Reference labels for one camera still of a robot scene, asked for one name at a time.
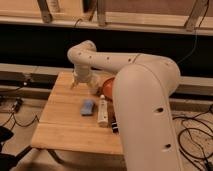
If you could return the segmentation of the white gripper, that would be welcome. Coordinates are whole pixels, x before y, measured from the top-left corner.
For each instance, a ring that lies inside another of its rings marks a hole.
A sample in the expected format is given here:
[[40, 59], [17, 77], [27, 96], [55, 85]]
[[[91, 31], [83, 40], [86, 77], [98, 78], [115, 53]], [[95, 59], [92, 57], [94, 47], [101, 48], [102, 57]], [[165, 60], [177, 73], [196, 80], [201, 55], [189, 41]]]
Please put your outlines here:
[[99, 78], [92, 71], [90, 66], [76, 65], [73, 72], [74, 79], [72, 80], [70, 88], [73, 89], [78, 83], [86, 83], [89, 92], [96, 95], [99, 92]]

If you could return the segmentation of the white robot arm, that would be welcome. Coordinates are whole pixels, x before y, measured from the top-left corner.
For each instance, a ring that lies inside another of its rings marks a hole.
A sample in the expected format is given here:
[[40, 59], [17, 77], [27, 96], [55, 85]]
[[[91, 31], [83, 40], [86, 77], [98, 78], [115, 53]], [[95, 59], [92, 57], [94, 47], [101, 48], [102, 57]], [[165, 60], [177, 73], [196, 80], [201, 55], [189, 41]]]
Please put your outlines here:
[[113, 107], [127, 171], [184, 171], [169, 104], [181, 77], [173, 60], [99, 52], [89, 40], [71, 47], [67, 56], [76, 84], [91, 83], [92, 68], [115, 75]]

